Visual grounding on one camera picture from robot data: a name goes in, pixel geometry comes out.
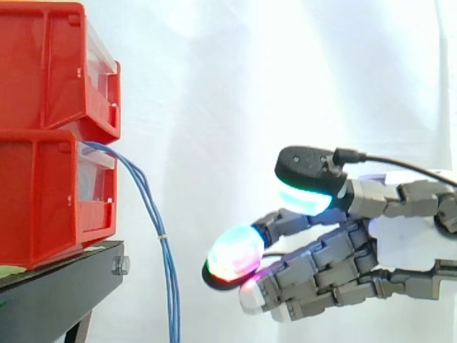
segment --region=white backdrop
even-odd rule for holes
[[[450,168],[446,64],[432,0],[86,0],[123,67],[123,136],[149,176],[179,272],[186,343],[453,341],[453,302],[403,297],[279,326],[208,289],[206,253],[276,208],[289,144],[354,147]],[[353,174],[387,170],[367,164]],[[167,342],[160,246],[128,174],[119,234],[131,273],[94,312],[89,343]],[[281,242],[293,249],[323,229]]]

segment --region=blue wire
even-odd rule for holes
[[[146,175],[135,164],[130,162],[122,155],[115,152],[113,149],[93,141],[85,141],[85,145],[92,149],[100,150],[116,157],[129,171],[137,185],[141,198],[146,206],[146,210],[151,218],[151,221],[156,228],[158,236],[162,237],[166,234],[165,226],[162,221],[159,209],[157,208],[148,183]],[[181,297],[179,292],[179,283],[174,264],[173,255],[171,253],[168,239],[160,240],[162,248],[162,257],[164,262],[166,293],[167,293],[167,309],[169,316],[169,339],[170,343],[181,342]]]

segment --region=metal bolt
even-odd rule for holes
[[[113,261],[114,275],[127,275],[130,272],[130,257],[117,256]]]

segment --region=red plastic bin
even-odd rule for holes
[[[0,2],[0,129],[68,129],[120,137],[120,66],[84,6]]]
[[[0,130],[0,265],[34,269],[116,231],[116,159],[70,131]]]

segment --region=green light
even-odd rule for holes
[[[289,211],[316,216],[325,211],[333,199],[330,195],[308,192],[281,183],[279,196]]]
[[[230,282],[257,269],[265,250],[259,232],[237,226],[224,232],[208,253],[206,266],[215,277]]]

